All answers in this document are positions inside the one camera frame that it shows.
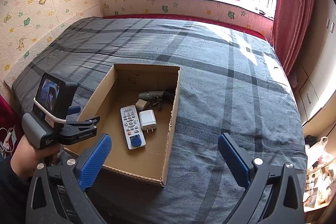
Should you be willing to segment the person left hand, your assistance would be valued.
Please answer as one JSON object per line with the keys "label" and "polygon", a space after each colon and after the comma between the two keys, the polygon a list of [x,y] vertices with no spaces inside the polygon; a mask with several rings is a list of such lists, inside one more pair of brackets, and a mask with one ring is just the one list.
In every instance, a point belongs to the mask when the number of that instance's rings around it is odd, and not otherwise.
{"label": "person left hand", "polygon": [[51,156],[51,161],[55,162],[60,150],[61,144],[59,143],[45,149],[36,149],[26,135],[23,135],[10,160],[11,169],[19,178],[26,181],[33,176],[41,159]]}

